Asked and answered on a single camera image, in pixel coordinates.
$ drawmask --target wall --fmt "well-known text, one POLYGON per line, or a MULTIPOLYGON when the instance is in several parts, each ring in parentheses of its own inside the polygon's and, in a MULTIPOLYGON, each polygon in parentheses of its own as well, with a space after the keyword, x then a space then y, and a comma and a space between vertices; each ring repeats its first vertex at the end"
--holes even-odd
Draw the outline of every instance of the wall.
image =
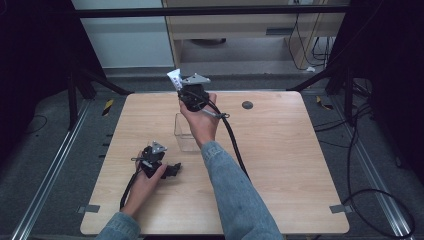
MULTIPOLYGON (((160 0, 72 0, 76 9, 162 7, 160 0)), ((81 19, 105 69, 173 67, 164 17, 81 19)))

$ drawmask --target metal bracket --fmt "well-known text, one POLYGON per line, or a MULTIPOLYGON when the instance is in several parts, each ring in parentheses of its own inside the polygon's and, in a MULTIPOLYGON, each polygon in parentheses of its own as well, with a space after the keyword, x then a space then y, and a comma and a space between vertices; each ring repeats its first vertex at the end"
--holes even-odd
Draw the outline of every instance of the metal bracket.
POLYGON ((77 213, 86 213, 86 212, 98 213, 99 209, 100 209, 99 205, 79 206, 77 209, 77 213))
POLYGON ((341 213, 341 212, 345 212, 345 213, 351 213, 353 212, 353 208, 351 206, 344 206, 344 205, 334 205, 334 206, 330 206, 330 210, 331 213, 341 213))
POLYGON ((200 76, 197 73, 195 73, 191 77, 181 80, 181 83, 183 85, 194 85, 194 84, 203 84, 203 83, 210 83, 210 82, 211 80, 209 78, 200 76))
POLYGON ((161 144, 159 144, 156 141, 153 141, 152 142, 152 153, 153 154, 158 154, 158 153, 161 153, 161 152, 165 152, 166 150, 168 150, 167 147, 162 146, 161 144))

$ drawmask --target transparent box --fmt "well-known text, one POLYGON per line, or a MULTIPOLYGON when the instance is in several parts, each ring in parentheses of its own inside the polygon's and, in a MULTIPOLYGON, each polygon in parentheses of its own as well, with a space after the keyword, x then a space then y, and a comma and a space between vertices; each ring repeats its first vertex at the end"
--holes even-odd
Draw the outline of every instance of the transparent box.
POLYGON ((181 113, 175 114, 174 135, 182 152, 200 151, 196 139, 191 134, 190 125, 181 113))

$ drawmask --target aluminum rail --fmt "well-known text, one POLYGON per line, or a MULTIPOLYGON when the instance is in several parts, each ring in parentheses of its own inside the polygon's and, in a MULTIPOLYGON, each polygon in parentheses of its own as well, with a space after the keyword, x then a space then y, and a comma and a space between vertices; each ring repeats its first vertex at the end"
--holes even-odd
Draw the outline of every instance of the aluminum rail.
POLYGON ((51 163, 43 182, 38 188, 38 191, 32 199, 32 202, 28 207, 27 211, 25 212, 25 215, 19 222, 19 225, 13 232, 11 239, 24 240, 28 238, 32 227, 37 221, 38 215, 40 214, 41 209, 43 208, 44 203, 46 202, 47 197, 49 196, 50 191, 54 183, 56 182, 57 176, 59 175, 63 163, 65 162, 66 157, 68 156, 68 153, 81 129, 84 119, 87 116, 87 110, 90 106, 90 102, 90 100, 84 100, 79 113, 79 120, 76 122, 75 127, 72 130, 68 131, 68 133, 66 134, 65 139, 63 140, 62 145, 56 153, 56 156, 53 159, 53 162, 51 163))
MULTIPOLYGON (((331 98, 331 101, 334 103, 334 106, 337 112, 339 113, 340 117, 343 119, 344 115, 343 115, 342 103, 337 98, 337 96, 330 96, 330 98, 331 98)), ((353 130, 351 129, 349 124, 345 123, 344 125, 346 128, 346 131, 349 134, 349 137, 353 137, 353 130)), ((366 148, 363 145, 361 139, 358 139, 357 143, 355 144, 355 149, 358 154, 359 162, 362 166, 362 169, 365 172, 365 175, 368 178, 370 185, 375 189, 382 190, 389 193, 387 185, 384 183, 383 179, 381 178, 380 174, 378 173, 377 169, 372 163, 372 159, 368 155, 366 148)), ((396 236, 404 236, 408 234, 410 232, 410 228, 399 206, 396 204, 396 202, 393 199, 384 196, 383 194, 376 193, 376 197, 396 236)), ((412 235, 410 238, 405 238, 405 239, 415 240, 415 237, 412 235)))

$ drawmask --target hand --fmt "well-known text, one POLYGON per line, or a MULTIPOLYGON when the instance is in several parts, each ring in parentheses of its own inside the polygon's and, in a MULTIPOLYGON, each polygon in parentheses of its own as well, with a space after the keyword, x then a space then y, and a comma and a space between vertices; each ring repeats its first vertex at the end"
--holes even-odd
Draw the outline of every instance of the hand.
MULTIPOLYGON (((216 94, 209 93, 209 99, 215 103, 216 94)), ((211 107, 206 106, 205 109, 215 112, 211 107)), ((191 133, 196 139, 196 143, 199 148, 202 148, 203 144, 214 141, 216 130, 218 128, 219 119, 214 118, 202 111, 190 112, 184 103, 180 101, 180 112, 187 119, 188 124, 190 125, 191 133)))
POLYGON ((136 219, 142 205, 152 195, 165 170, 166 164, 162 164, 151 178, 148 178, 143 171, 140 172, 131 187, 125 206, 121 208, 121 212, 136 219))

